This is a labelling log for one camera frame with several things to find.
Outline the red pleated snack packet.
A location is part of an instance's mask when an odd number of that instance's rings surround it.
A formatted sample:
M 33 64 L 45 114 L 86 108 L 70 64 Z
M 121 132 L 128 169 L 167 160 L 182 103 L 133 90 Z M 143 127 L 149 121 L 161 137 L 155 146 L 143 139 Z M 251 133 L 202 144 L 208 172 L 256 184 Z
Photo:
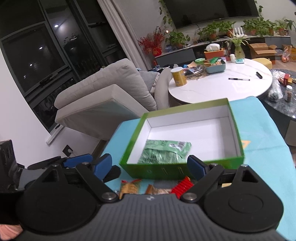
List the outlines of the red pleated snack packet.
M 174 188 L 171 189 L 170 193 L 175 194 L 178 199 L 185 194 L 194 184 L 191 182 L 191 179 L 186 176 L 181 180 Z

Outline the brown nut snack packet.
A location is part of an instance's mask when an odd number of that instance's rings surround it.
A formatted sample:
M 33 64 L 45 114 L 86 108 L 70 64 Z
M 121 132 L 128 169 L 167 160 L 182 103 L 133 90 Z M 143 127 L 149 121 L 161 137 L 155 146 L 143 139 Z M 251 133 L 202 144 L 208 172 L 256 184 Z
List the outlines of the brown nut snack packet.
M 160 195 L 160 194 L 170 194 L 171 189 L 165 189 L 165 188 L 156 188 L 153 185 L 149 184 L 145 194 L 146 195 Z

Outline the green snack packet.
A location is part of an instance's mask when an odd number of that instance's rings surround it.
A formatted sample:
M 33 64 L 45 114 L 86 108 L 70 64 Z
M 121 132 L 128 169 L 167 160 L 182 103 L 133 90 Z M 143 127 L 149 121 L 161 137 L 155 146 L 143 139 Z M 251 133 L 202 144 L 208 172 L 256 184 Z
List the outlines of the green snack packet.
M 190 142 L 147 140 L 138 163 L 147 165 L 185 163 L 191 147 Z

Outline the orange cake snack packet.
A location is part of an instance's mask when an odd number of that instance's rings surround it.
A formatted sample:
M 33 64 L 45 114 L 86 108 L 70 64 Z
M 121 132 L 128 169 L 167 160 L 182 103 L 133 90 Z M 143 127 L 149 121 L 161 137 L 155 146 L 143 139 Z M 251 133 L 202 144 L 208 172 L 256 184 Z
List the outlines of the orange cake snack packet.
M 132 180 L 130 182 L 122 180 L 119 192 L 119 199 L 121 199 L 125 194 L 138 194 L 141 182 L 141 179 Z

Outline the green cardboard box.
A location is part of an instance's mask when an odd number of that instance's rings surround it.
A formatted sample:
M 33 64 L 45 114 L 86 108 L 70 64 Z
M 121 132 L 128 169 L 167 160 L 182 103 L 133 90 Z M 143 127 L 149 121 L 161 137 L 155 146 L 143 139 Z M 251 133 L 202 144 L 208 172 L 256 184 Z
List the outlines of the green cardboard box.
M 190 176 L 186 161 L 139 163 L 145 144 L 150 140 L 172 141 L 178 149 L 190 143 L 188 155 L 226 169 L 237 169 L 244 161 L 241 138 L 226 98 L 145 113 L 119 162 L 135 179 L 179 180 Z

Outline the light blue play mat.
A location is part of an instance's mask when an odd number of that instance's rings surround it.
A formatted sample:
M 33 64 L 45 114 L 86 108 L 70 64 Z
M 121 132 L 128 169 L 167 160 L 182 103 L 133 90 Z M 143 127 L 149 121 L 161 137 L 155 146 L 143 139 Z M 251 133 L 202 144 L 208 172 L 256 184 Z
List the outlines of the light blue play mat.
M 283 140 L 274 121 L 261 102 L 255 97 L 230 102 L 238 131 L 244 142 L 244 164 L 250 164 L 255 172 L 272 188 L 284 205 L 283 217 L 277 228 L 287 240 L 295 240 L 295 167 L 289 148 Z M 136 130 L 140 119 L 124 121 L 103 151 L 112 156 L 113 163 L 119 164 L 127 144 Z M 110 240 L 146 240 L 145 237 L 133 238 L 134 230 L 123 225 L 123 229 L 112 230 Z M 220 236 L 216 230 L 205 225 L 197 231 L 196 237 L 184 240 L 234 240 Z

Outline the dark marble round table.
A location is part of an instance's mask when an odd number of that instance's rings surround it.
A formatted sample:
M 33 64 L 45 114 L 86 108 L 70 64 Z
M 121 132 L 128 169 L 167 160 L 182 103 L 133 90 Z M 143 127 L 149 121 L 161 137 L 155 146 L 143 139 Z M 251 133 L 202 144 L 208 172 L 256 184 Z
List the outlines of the dark marble round table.
M 289 146 L 295 147 L 295 83 L 288 83 L 292 87 L 291 101 L 285 100 L 286 87 L 281 83 L 281 92 L 283 98 L 277 101 L 271 101 L 268 93 L 271 88 L 259 97 L 259 100 L 275 122 L 280 134 Z

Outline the black pen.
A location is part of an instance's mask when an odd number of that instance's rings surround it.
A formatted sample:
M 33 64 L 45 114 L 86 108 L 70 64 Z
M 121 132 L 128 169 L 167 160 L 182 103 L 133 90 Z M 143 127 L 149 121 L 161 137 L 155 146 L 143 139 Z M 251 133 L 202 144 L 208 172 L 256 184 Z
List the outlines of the black pen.
M 250 81 L 250 79 L 247 78 L 228 78 L 228 80 Z

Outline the yellow canister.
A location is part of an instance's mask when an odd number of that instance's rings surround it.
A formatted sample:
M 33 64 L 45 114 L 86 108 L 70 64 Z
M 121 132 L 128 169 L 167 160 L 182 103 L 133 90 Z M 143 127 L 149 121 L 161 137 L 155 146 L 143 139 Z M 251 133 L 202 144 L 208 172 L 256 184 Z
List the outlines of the yellow canister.
M 170 72 L 173 76 L 175 85 L 177 87 L 184 86 L 187 84 L 187 79 L 185 77 L 184 70 L 182 67 L 173 68 Z

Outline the white round table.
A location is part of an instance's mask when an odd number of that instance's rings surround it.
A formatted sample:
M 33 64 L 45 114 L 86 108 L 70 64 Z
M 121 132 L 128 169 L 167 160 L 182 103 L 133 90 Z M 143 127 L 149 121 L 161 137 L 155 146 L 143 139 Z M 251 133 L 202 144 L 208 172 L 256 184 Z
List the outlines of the white round table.
M 247 78 L 250 81 L 228 80 L 228 78 Z M 169 94 L 180 103 L 199 103 L 227 98 L 229 101 L 250 96 L 260 97 L 266 93 L 273 82 L 271 71 L 263 64 L 251 59 L 243 63 L 226 63 L 226 69 L 198 80 L 189 80 L 184 86 L 177 87 L 172 79 Z

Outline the blue snack tray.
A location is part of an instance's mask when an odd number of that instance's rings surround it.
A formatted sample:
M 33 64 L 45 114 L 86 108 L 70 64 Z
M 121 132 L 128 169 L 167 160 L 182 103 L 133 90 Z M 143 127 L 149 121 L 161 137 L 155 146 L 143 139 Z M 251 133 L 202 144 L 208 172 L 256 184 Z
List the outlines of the blue snack tray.
M 208 74 L 223 72 L 226 69 L 226 62 L 220 57 L 214 57 L 204 62 Z

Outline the orange tissue box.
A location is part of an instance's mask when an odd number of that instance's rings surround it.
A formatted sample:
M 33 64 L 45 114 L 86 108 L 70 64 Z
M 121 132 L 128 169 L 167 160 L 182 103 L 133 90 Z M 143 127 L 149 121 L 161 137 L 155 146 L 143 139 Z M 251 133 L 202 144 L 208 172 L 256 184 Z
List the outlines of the orange tissue box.
M 204 51 L 204 55 L 206 59 L 212 59 L 215 57 L 223 57 L 224 49 L 220 47 L 219 44 L 212 43 L 206 46 Z

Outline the glass vase with plant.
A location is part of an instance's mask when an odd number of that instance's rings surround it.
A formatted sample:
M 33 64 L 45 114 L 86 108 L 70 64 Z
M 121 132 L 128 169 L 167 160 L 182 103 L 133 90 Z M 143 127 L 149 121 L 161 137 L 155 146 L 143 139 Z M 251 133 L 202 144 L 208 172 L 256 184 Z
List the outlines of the glass vase with plant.
M 248 45 L 248 40 L 247 35 L 232 35 L 232 37 L 227 37 L 227 51 L 230 53 L 231 47 L 234 45 L 235 59 L 244 59 L 245 53 L 241 45 Z

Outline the red flower pot plant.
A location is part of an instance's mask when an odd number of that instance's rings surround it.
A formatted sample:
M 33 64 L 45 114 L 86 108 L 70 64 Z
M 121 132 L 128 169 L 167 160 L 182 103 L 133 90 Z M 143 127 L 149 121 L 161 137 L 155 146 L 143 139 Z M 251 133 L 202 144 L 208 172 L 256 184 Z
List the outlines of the red flower pot plant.
M 137 43 L 145 54 L 152 54 L 154 57 L 157 57 L 162 54 L 162 42 L 164 40 L 163 29 L 157 26 L 152 33 L 147 34 L 146 37 L 139 38 Z

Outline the cardboard box on floor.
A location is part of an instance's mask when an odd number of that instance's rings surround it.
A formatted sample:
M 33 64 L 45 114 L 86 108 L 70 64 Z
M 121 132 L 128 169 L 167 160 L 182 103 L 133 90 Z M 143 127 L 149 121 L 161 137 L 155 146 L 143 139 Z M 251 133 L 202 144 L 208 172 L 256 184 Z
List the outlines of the cardboard box on floor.
M 275 61 L 276 52 L 276 45 L 267 45 L 266 43 L 255 43 L 249 44 L 248 47 L 250 48 L 251 58 L 267 58 L 271 61 Z

